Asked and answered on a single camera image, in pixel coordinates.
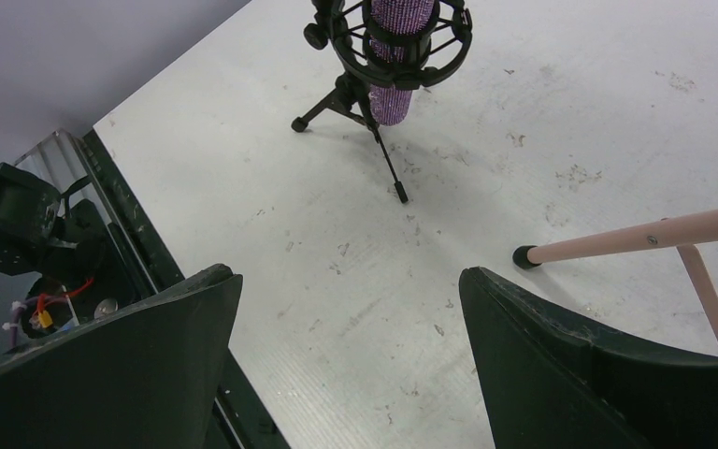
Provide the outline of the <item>black mini tripod mic stand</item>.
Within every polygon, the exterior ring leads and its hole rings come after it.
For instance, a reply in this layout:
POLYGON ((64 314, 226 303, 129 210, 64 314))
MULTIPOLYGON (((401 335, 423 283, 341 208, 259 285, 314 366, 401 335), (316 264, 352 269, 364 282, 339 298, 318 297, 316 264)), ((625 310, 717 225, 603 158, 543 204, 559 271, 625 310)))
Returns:
POLYGON ((384 125, 372 116, 369 85, 413 93, 447 80, 466 60, 473 22, 464 2, 434 1, 425 28, 407 36, 380 28, 370 14, 371 2, 314 2, 314 20, 305 27, 304 38, 318 51, 332 47, 344 72, 325 98, 292 121, 295 132, 306 131, 312 120, 331 110, 365 127, 382 146, 384 125))

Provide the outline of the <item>purple glitter microphone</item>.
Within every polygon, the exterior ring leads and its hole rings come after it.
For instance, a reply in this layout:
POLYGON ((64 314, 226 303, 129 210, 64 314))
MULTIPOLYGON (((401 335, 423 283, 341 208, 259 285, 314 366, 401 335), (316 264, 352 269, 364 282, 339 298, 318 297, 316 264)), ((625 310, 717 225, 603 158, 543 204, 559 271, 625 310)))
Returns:
MULTIPOLYGON (((433 0, 372 1, 370 14, 380 28, 394 35, 407 36, 425 28, 433 7, 433 0)), ((375 121, 379 125, 394 126, 406 118, 412 91, 370 84, 368 97, 375 121)))

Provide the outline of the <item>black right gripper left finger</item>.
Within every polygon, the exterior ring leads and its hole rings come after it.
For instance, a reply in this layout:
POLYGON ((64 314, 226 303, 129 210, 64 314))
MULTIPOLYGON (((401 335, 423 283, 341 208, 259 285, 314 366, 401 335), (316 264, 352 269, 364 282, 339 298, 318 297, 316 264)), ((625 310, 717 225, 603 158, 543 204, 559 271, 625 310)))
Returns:
POLYGON ((243 279, 216 264, 0 355, 0 448, 200 448, 243 279))

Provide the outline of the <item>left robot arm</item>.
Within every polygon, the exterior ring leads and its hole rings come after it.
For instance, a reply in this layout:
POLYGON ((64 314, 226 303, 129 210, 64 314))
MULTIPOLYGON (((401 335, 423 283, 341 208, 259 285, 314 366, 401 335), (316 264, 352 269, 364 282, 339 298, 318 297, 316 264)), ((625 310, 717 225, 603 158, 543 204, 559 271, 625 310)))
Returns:
POLYGON ((36 272, 65 284, 91 278, 103 264, 103 222, 89 200, 74 210, 70 197, 90 183, 87 176, 60 192, 38 176, 0 163, 0 272, 36 272))

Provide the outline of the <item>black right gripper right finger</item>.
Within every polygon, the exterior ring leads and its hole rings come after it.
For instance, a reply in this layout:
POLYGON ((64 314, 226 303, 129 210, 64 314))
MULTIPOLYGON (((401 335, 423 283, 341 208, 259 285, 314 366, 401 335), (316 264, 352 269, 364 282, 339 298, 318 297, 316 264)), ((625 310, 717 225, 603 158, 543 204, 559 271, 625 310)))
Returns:
POLYGON ((718 448, 718 356, 666 346, 476 267, 459 296, 499 448, 718 448))

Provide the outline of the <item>pink music stand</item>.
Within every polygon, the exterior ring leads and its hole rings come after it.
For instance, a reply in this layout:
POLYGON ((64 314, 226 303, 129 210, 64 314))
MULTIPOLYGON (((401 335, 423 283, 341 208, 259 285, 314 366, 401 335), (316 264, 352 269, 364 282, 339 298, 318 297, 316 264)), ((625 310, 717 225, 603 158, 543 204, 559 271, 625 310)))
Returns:
POLYGON ((698 244, 714 242, 718 242, 718 209, 541 246, 520 246, 513 252, 512 261, 528 270, 544 263, 674 248, 718 342, 718 294, 697 248, 698 244))

